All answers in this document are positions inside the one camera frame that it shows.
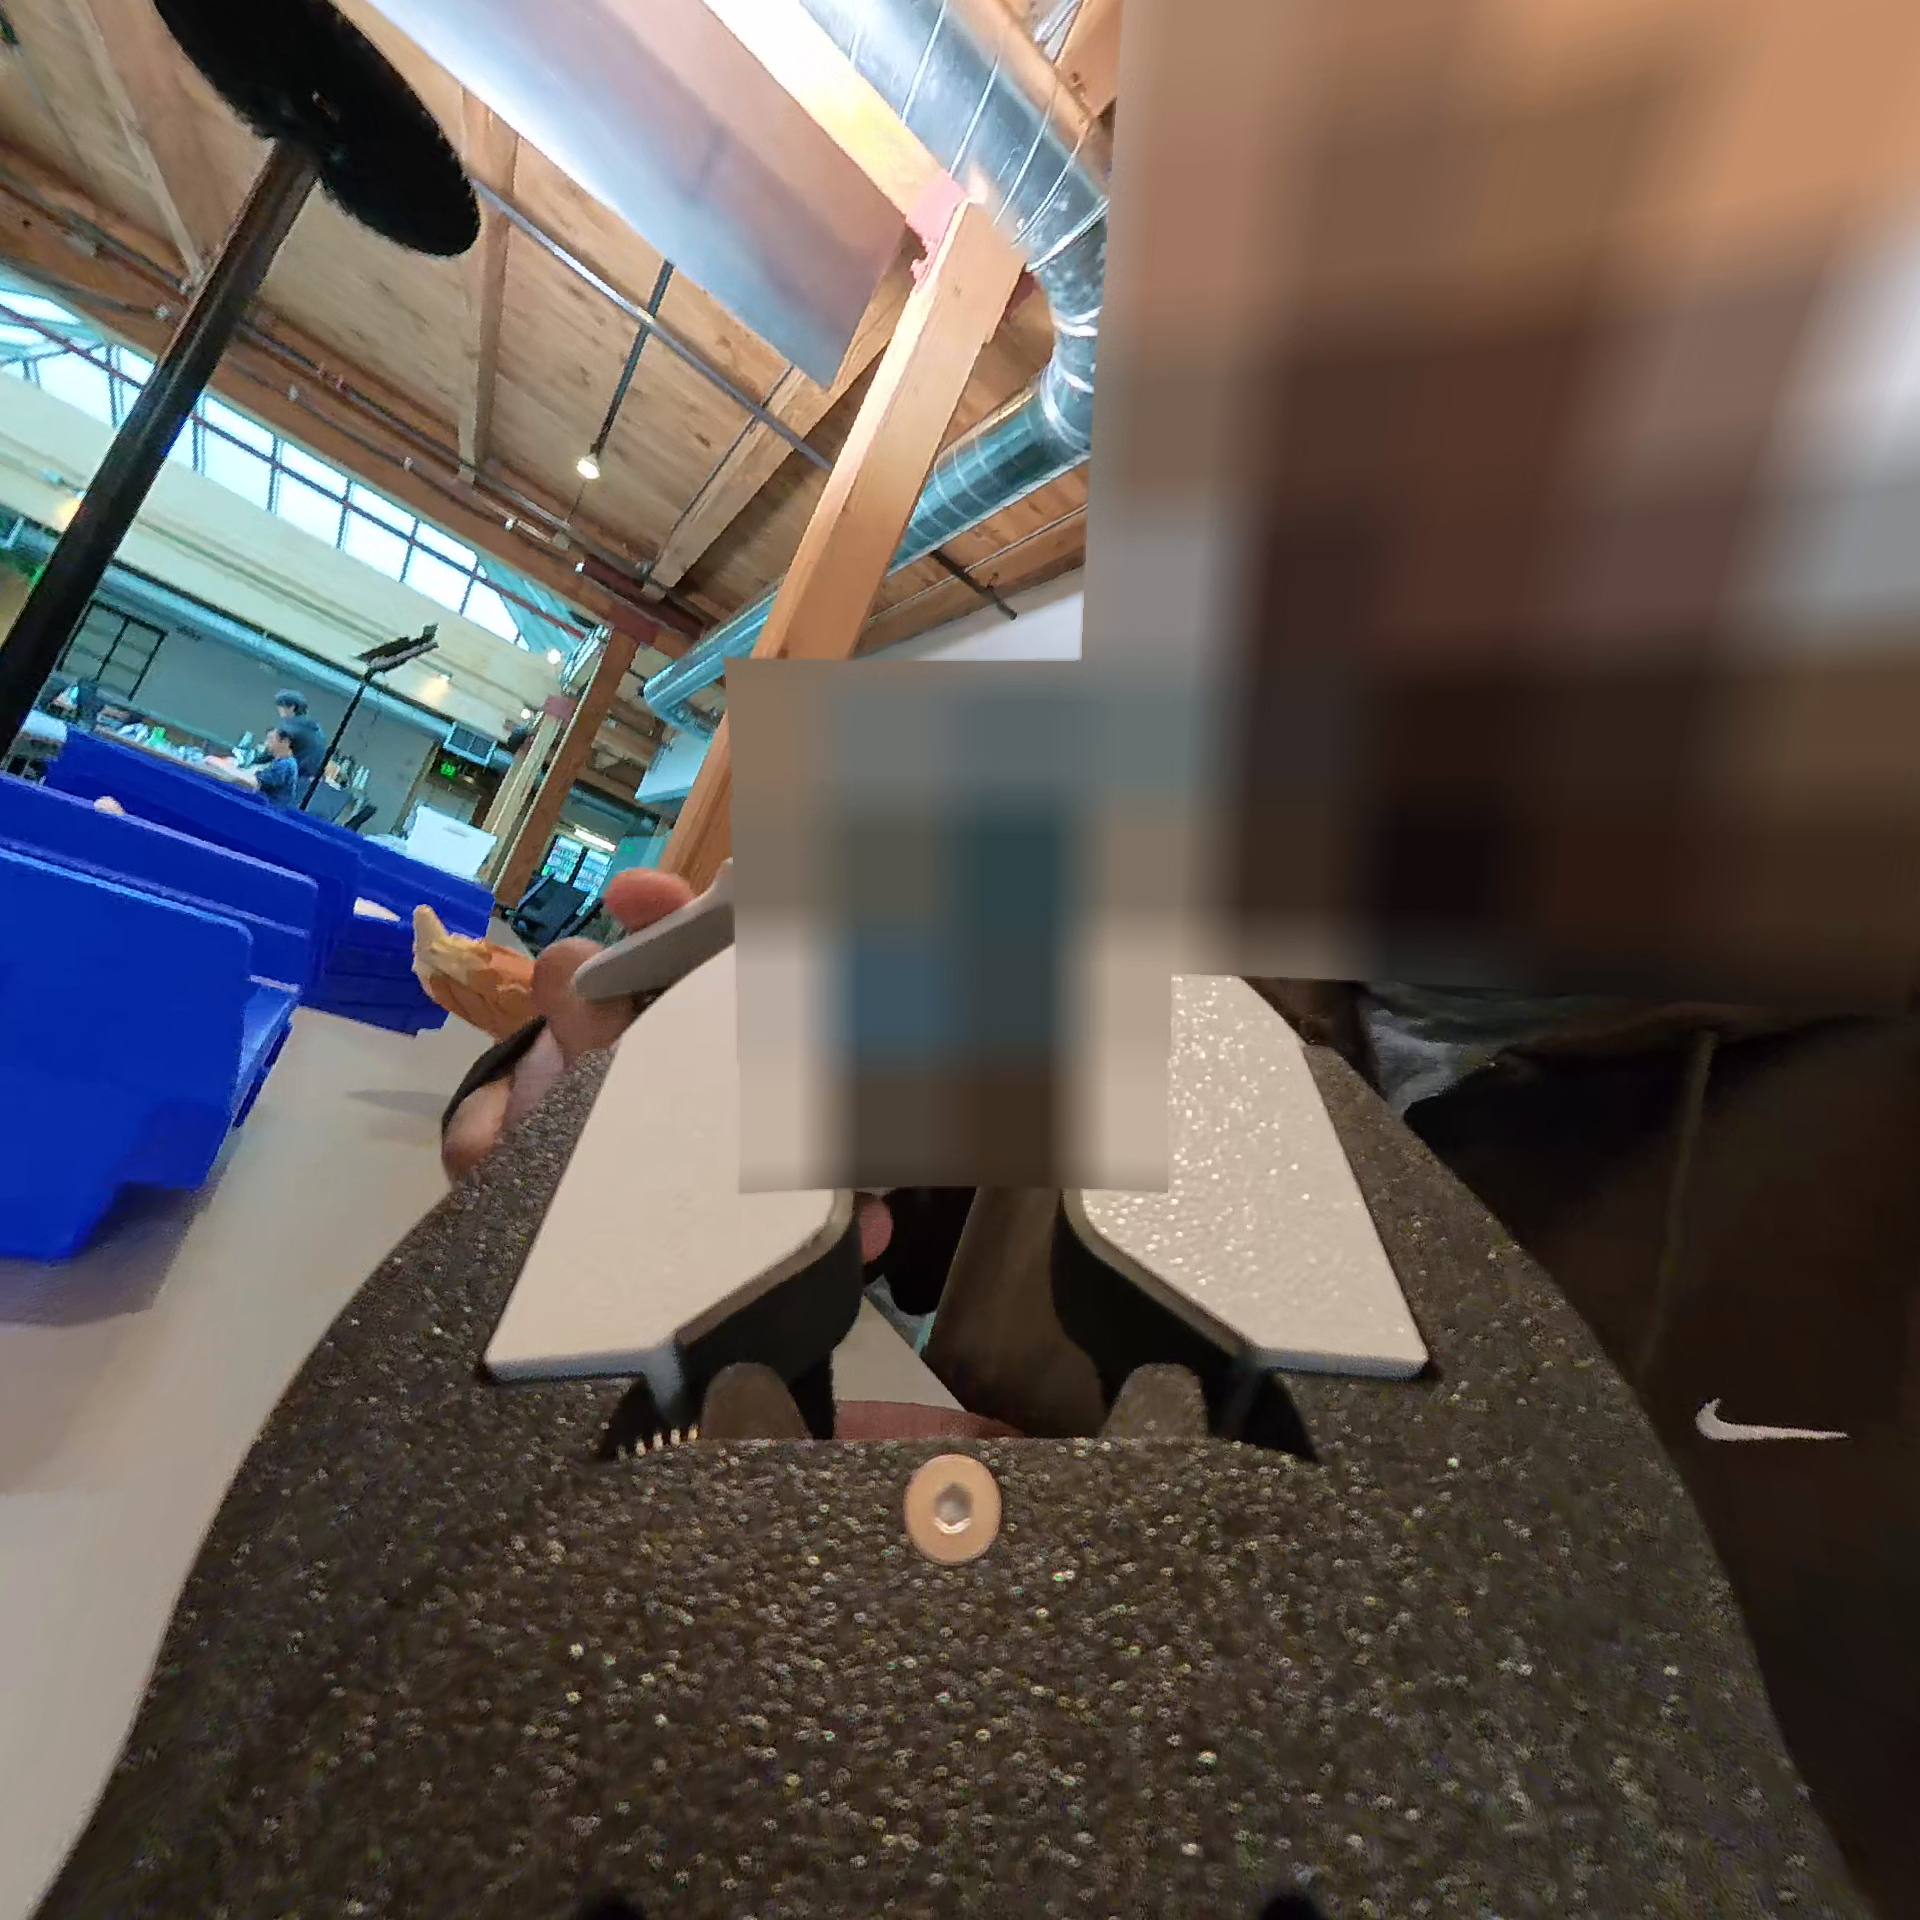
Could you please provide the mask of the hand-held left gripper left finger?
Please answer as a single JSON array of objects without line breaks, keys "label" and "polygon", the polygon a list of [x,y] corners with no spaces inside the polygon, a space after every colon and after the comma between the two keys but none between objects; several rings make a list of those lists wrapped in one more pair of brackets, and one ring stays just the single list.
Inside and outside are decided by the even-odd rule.
[{"label": "hand-held left gripper left finger", "polygon": [[704,1381],[825,1361],[862,1292],[851,1191],[744,1191],[736,953],[616,1044],[484,1351],[494,1381]]}]

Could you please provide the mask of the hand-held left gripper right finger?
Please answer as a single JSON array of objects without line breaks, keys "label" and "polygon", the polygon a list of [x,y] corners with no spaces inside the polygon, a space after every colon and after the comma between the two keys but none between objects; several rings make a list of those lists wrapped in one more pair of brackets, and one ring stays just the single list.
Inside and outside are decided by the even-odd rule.
[{"label": "hand-held left gripper right finger", "polygon": [[1051,1299],[1105,1379],[1415,1379],[1399,1276],[1306,1059],[1247,980],[1174,980],[1169,1186],[1066,1191]]}]

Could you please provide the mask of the large blue plastic bin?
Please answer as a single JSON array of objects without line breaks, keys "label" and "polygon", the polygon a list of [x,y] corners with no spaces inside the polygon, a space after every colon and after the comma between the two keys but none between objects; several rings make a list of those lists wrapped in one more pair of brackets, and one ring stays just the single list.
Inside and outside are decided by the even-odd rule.
[{"label": "large blue plastic bin", "polygon": [[2,1252],[204,1186],[312,987],[319,884],[6,777]]}]

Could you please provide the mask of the person's right hand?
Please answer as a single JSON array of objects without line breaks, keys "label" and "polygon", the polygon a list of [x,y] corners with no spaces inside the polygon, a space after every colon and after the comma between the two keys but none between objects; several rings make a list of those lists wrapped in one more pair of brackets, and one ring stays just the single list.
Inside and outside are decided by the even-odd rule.
[{"label": "person's right hand", "polygon": [[596,953],[594,941],[577,937],[546,947],[535,960],[537,1019],[507,1041],[491,1041],[443,1111],[440,1156],[449,1184],[474,1172],[553,1085],[636,1023],[638,997],[594,1001],[578,995],[575,978]]}]

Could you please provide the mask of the brown jointed toy figure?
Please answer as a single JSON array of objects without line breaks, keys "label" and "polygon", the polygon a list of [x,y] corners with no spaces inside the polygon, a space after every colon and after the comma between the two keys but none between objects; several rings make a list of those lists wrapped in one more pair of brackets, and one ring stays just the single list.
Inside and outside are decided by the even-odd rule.
[{"label": "brown jointed toy figure", "polygon": [[415,907],[415,973],[442,1011],[494,1041],[507,1041],[537,1019],[537,960],[449,931],[427,904]]}]

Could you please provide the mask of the person's dark hoodie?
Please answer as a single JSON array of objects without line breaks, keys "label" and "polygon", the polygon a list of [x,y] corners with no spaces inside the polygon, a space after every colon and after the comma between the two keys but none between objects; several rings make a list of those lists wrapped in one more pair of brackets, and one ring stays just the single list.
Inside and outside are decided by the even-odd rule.
[{"label": "person's dark hoodie", "polygon": [[1419,1674],[1363,1781],[1548,1777],[1578,1914],[1915,1915],[1915,1018],[1670,1016],[1406,1117],[1307,1048],[1436,1371],[1297,1376]]}]

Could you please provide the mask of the black pole stand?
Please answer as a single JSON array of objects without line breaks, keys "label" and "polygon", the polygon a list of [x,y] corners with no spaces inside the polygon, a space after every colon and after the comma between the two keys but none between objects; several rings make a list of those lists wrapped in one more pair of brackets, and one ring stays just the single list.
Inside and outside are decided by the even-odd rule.
[{"label": "black pole stand", "polygon": [[422,257],[463,257],[480,233],[474,186],[442,123],[335,4],[155,9],[180,55],[271,151],[6,637],[6,749],[25,729],[312,192],[322,187],[356,225]]}]

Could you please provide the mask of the wooden support post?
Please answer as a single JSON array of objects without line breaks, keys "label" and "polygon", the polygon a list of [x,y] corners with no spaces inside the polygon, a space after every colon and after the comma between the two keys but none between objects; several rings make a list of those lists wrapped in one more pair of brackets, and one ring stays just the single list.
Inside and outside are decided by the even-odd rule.
[{"label": "wooden support post", "polygon": [[843,664],[902,546],[944,432],[1023,264],[990,212],[961,199],[921,261],[752,661]]}]

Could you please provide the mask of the silver spiral ventilation duct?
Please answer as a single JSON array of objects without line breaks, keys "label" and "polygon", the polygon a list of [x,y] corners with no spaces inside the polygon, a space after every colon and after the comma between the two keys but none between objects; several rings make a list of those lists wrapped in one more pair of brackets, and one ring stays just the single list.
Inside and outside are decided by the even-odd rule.
[{"label": "silver spiral ventilation duct", "polygon": [[1044,371],[935,467],[890,572],[1084,464],[1113,144],[1015,17],[995,3],[806,3],[827,41],[1014,243],[1044,296]]}]

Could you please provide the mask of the rectangular metal duct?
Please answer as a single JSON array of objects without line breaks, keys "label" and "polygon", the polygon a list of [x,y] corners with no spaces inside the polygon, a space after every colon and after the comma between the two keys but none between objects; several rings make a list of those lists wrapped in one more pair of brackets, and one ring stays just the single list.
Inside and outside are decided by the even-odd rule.
[{"label": "rectangular metal duct", "polygon": [[816,387],[905,220],[700,3],[380,3],[399,32]]}]

